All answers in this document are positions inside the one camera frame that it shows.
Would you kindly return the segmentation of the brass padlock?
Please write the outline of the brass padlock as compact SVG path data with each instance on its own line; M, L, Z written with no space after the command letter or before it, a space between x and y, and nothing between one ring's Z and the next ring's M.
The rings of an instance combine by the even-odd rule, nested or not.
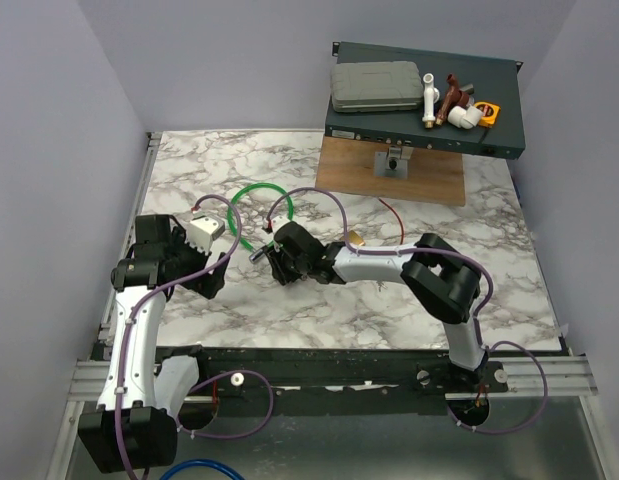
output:
M345 239L354 246L364 246L365 245L365 241L364 239L354 230L349 230L347 232L347 235L345 236Z

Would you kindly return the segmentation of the green cable lock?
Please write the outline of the green cable lock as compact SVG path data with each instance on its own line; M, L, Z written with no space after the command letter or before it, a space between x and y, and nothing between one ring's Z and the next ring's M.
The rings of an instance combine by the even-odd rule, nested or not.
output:
M231 204L236 206L238 204L238 201L243 196L246 196L251 191L257 190L257 189L269 189L277 193L280 193L281 195L286 194L286 191L282 187L276 184L268 183L268 182L258 182L258 183L250 184L242 188L241 190L239 190L231 199ZM287 197L286 201L287 201L287 219L292 220L294 212L295 212L293 201L291 200L290 197ZM248 240L244 239L242 236L238 236L238 228L237 228L236 220L233 214L233 210L231 208L227 210L226 220L227 220L227 225L232 235L238 238L240 240L240 244L242 245L242 247L249 251L250 253L249 261L252 264L255 264L259 260L261 260L265 256L265 251L267 249L267 246L263 246L263 247L256 249Z

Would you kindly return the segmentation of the red plastic seal tag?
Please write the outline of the red plastic seal tag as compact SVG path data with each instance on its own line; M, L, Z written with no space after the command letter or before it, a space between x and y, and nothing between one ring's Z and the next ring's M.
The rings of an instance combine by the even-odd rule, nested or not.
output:
M388 211L391 212L391 214L394 216L394 218L397 221L398 227L399 227L399 232L400 232L400 244L404 244L405 241L405 227L404 227L404 223L403 220L400 216L400 214L397 212L397 210L390 205L387 201L385 201L382 198L378 198L378 201L388 209Z

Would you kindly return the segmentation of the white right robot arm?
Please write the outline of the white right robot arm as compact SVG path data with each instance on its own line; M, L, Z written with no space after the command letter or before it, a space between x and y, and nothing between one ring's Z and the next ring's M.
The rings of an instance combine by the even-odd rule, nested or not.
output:
M347 242L324 245L291 220L271 220L266 231L273 243L265 255L282 285L308 277L323 285L376 281L407 286L426 312L443 323L451 384L469 392L483 383L487 352L476 315L494 285L478 262L432 233L412 246L367 249Z

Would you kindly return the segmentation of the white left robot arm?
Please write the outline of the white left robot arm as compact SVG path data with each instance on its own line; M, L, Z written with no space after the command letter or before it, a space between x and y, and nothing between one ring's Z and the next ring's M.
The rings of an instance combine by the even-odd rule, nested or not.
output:
M206 268L225 231L222 219L197 213L186 224L140 215L135 240L112 270L115 336L103 390L78 436L104 474L167 466L177 450L176 418L187 394L203 393L209 368L193 351L156 357L159 324L176 286L212 299L227 267Z

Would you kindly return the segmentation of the white elbow pipe fitting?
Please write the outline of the white elbow pipe fitting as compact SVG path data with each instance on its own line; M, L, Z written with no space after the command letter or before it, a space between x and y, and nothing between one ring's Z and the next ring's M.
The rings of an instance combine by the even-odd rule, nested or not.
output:
M483 117L483 111L473 105L467 108L456 105L448 113L447 121L456 128L470 130L475 128Z

